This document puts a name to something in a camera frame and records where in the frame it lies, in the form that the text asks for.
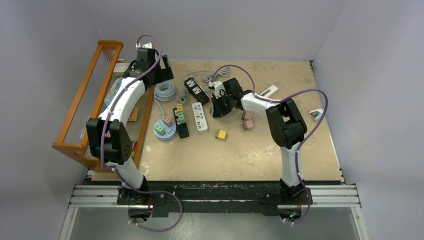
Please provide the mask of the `pink charger plug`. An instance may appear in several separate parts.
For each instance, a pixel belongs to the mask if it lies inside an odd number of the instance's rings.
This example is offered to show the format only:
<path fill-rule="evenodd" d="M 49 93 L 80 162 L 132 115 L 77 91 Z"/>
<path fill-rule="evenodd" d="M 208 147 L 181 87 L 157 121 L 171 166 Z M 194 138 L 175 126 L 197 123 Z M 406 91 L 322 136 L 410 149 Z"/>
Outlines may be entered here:
<path fill-rule="evenodd" d="M 252 119 L 252 114 L 250 112 L 243 111 L 243 113 L 241 114 L 241 120 L 250 121 L 251 119 Z"/>
<path fill-rule="evenodd" d="M 243 120 L 241 127 L 244 131 L 250 131 L 255 128 L 254 122 L 252 120 Z"/>

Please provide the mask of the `yellow charger plug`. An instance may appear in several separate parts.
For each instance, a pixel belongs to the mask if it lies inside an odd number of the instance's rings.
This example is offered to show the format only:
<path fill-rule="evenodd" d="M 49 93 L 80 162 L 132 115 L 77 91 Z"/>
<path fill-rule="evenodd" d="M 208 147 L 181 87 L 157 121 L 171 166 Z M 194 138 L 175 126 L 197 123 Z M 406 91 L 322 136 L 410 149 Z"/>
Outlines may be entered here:
<path fill-rule="evenodd" d="M 214 132 L 214 138 L 217 140 L 225 141 L 226 137 L 227 137 L 227 132 L 225 130 L 217 129 Z"/>

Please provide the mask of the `white power strip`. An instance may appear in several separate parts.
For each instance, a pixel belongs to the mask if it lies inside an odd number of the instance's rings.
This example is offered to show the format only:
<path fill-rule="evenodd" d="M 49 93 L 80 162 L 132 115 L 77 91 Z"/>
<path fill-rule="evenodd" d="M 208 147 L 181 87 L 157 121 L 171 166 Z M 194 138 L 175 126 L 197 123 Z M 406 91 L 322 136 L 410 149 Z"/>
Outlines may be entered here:
<path fill-rule="evenodd" d="M 191 104 L 191 108 L 193 111 L 197 131 L 200 133 L 207 132 L 208 125 L 202 104 L 200 102 L 194 102 Z"/>

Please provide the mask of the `short black power strip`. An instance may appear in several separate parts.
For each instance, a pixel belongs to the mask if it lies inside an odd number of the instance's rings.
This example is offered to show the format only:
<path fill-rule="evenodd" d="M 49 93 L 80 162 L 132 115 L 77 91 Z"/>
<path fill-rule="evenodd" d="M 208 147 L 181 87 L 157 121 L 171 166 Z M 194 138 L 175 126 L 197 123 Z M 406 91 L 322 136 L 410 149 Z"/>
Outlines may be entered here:
<path fill-rule="evenodd" d="M 194 97 L 194 99 L 201 103 L 202 106 L 210 102 L 210 98 L 206 92 L 196 83 L 193 77 L 189 77 L 184 81 L 184 86 L 189 91 L 189 93 Z"/>

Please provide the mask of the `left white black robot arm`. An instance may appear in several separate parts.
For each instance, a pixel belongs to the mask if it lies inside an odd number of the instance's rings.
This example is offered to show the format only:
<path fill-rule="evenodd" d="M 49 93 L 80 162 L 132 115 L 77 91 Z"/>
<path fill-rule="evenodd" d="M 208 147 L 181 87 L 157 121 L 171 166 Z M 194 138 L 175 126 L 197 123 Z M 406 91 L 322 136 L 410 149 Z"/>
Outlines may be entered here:
<path fill-rule="evenodd" d="M 138 205 L 149 199 L 145 176 L 131 157 L 132 141 L 126 125 L 135 104 L 151 86 L 174 78 L 169 59 L 154 48 L 137 48 L 137 58 L 122 75 L 121 85 L 107 108 L 86 122 L 88 146 L 103 170 L 113 171 Z"/>

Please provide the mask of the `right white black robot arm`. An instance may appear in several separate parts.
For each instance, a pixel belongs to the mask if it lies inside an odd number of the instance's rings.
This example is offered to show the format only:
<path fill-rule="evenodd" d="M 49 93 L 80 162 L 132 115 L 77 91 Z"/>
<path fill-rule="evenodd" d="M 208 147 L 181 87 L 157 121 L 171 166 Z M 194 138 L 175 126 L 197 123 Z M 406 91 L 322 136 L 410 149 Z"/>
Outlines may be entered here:
<path fill-rule="evenodd" d="M 300 146 L 305 139 L 307 126 L 294 100 L 289 98 L 280 102 L 257 95 L 252 90 L 243 90 L 236 78 L 209 82 L 208 87 L 213 90 L 211 101 L 214 118 L 226 116 L 233 109 L 266 117 L 271 137 L 281 152 L 280 196 L 288 204 L 298 200 L 305 190 Z"/>

